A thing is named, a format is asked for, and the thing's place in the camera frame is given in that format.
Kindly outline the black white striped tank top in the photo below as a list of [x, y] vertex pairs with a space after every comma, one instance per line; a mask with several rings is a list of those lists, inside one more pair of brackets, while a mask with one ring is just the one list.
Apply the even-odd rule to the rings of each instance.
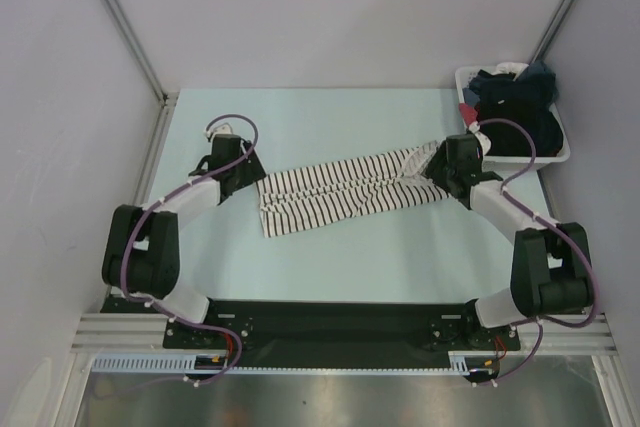
[[267, 175], [257, 184], [264, 236], [294, 234], [449, 198], [418, 171], [437, 147], [433, 141]]

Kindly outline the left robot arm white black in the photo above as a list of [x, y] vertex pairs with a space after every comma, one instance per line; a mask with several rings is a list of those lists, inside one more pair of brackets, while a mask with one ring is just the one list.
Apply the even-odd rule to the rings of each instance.
[[102, 264], [102, 280], [187, 321], [197, 345], [214, 344], [220, 321], [208, 314], [209, 298], [181, 275], [180, 230], [220, 206], [235, 192], [264, 179], [254, 145], [235, 134], [216, 134], [185, 185], [147, 206], [114, 211]]

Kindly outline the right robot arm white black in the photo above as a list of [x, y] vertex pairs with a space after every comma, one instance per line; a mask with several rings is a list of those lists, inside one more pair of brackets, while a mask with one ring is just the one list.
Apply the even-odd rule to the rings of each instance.
[[509, 286], [469, 303], [474, 315], [461, 323], [469, 346], [486, 347], [497, 327], [545, 319], [581, 328], [592, 321], [599, 291], [580, 224], [543, 216], [511, 195], [506, 180], [483, 169], [481, 145], [472, 134], [446, 138], [422, 176], [484, 217], [513, 246]]

